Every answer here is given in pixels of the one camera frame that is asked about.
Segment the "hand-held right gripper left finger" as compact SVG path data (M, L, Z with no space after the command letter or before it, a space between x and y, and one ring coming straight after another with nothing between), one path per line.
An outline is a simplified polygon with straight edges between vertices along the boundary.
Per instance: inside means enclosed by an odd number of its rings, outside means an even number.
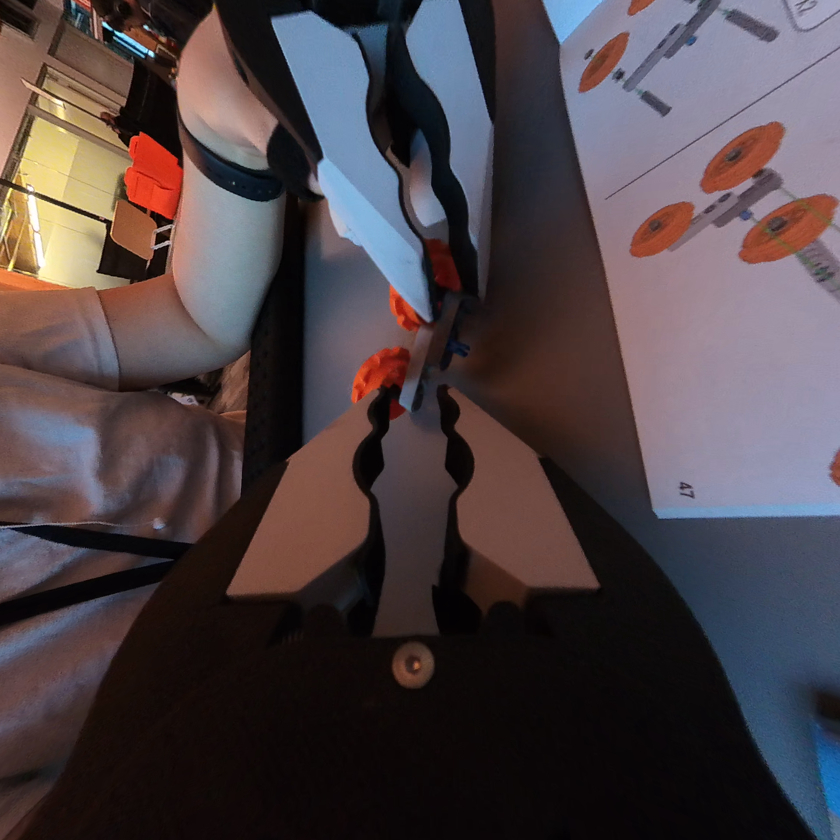
M228 598L376 609L384 548L371 487L389 403L386 392L370 393L288 459Z

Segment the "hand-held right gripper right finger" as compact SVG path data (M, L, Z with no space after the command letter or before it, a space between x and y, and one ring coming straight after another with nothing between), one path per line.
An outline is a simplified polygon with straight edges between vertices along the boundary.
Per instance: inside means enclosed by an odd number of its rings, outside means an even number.
M599 581L538 454L457 389L437 389L448 504L436 596L468 610L535 595L596 592Z

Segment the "orange chair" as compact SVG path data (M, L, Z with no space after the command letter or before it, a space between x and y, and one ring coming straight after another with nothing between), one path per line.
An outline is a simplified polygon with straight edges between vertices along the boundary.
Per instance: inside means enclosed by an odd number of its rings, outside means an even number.
M183 170L175 156L146 133L132 137L129 154L133 163L124 175L128 199L174 219L183 184Z

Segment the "white instruction booklet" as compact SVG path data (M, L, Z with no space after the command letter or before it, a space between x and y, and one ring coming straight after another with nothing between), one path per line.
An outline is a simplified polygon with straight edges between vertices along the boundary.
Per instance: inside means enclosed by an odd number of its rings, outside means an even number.
M660 518L838 514L838 2L544 2Z

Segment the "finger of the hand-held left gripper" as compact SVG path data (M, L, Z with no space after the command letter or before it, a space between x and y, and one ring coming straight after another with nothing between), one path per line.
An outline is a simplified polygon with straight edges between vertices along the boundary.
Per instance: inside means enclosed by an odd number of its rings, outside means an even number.
M312 11L271 23L320 144L317 180L331 215L416 314L435 320L424 245L406 215L401 177L371 130L361 44Z
M392 151L409 218L448 245L462 287L487 291L496 114L490 2L389 2Z

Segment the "brown chair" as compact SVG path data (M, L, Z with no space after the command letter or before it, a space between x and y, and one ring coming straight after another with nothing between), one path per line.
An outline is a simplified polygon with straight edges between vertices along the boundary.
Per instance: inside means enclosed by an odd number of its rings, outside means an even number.
M158 225L151 215L121 198L114 206L109 235L116 245L149 264L156 250L169 247L174 227L174 223Z

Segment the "person's light shirt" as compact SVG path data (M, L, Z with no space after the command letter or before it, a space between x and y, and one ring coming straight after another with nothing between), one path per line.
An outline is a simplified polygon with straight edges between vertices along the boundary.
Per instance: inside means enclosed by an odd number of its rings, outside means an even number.
M2 287L2 521L193 542L239 497L244 421L149 387L245 351L255 308L199 314L170 276ZM47 793L150 595L111 595L2 630L2 838Z

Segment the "person's left forearm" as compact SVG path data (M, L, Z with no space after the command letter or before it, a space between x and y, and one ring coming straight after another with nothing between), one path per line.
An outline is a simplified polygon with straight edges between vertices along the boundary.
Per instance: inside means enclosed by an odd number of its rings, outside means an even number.
M98 293L121 391L214 371L248 350L280 263L286 200L249 201L184 162L171 271Z

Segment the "person's left hand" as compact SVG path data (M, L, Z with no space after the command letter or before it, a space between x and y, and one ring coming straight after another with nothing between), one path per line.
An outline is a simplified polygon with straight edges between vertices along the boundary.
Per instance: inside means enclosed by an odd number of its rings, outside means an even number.
M185 44L175 87L182 121L201 144L246 169L268 169L278 120L238 74L216 9Z

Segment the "black wristband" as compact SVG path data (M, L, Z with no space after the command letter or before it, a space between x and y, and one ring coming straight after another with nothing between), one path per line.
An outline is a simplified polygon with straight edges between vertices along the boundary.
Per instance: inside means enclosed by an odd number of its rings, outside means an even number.
M284 185L271 170L253 170L229 161L201 143L178 118L182 151L185 160L207 180L228 193L258 203L276 200Z

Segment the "orange wheel pair assembly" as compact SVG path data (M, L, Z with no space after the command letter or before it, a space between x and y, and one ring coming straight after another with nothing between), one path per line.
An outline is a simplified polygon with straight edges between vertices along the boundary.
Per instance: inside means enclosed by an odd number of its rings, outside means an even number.
M434 282L443 296L437 301L437 320L424 321L396 291L389 289L389 305L398 325L413 336L411 348L394 347L373 354L362 363L353 379L354 403L381 388L399 390L392 397L390 418L415 412L424 399L427 379L446 371L454 357L469 356L470 346L460 336L465 316L477 299L466 294L448 245L437 238L426 241L432 260Z

